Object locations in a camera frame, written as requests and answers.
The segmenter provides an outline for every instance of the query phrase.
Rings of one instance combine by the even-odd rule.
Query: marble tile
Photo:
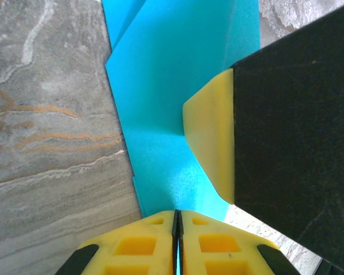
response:
[[[262,45],[344,4],[261,0]],[[101,1],[0,0],[0,274],[54,274],[84,240],[141,217],[104,69]],[[318,258],[239,209],[227,222]]]

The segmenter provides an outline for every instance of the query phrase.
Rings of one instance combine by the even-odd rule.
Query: yellow plastic bracket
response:
[[[182,220],[183,275],[274,275],[257,249],[274,243],[194,211]]]
[[[210,80],[183,105],[193,154],[219,196],[234,204],[233,69]]]
[[[173,211],[164,211],[89,239],[99,245],[82,275],[172,275]]]

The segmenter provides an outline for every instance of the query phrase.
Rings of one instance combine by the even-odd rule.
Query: yellow plastic jaw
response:
[[[182,112],[189,147],[219,196],[234,204],[233,69],[210,80]]]
[[[299,275],[274,243],[181,210],[88,240],[55,275],[179,275],[178,266],[181,275]]]

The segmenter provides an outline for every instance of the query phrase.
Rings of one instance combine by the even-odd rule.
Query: black rectangular block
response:
[[[236,205],[344,270],[344,7],[232,67]]]

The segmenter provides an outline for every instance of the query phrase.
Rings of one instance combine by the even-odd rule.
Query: marble wall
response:
[[[263,45],[342,2],[261,0]],[[100,1],[0,0],[0,274],[53,274],[85,239],[140,218],[109,55]],[[234,207],[226,221],[267,232]]]

